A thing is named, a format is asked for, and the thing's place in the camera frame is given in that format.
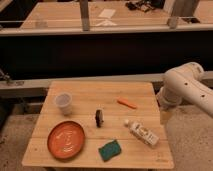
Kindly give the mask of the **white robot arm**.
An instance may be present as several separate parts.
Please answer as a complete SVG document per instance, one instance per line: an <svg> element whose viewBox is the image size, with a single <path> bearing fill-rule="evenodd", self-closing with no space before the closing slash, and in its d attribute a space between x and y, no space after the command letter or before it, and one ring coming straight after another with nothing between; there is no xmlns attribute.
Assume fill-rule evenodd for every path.
<svg viewBox="0 0 213 171"><path fill-rule="evenodd" d="M160 123L166 124L171 118L171 110L179 106L182 100L194 104L213 118L213 90L201 83L203 67L197 62L188 62L167 70L163 74L163 86L156 95L160 114Z"/></svg>

